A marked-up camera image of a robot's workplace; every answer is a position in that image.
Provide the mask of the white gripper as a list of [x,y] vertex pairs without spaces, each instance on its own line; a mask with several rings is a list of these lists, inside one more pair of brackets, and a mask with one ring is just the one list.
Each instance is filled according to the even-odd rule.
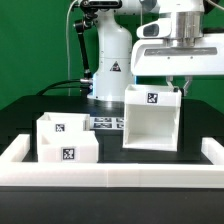
[[224,33],[205,34],[193,47],[169,47],[162,39],[138,40],[132,50],[131,72],[135,76],[185,76],[187,96],[193,76],[224,75]]

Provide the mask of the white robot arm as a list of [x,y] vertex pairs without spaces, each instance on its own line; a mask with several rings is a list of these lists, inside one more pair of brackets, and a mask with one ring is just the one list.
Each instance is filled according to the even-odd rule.
[[[79,0],[82,27],[95,25],[99,37],[90,97],[122,101],[136,76],[224,75],[224,31],[202,29],[206,6],[205,0]],[[140,26],[133,42],[114,16],[144,13],[159,18]]]

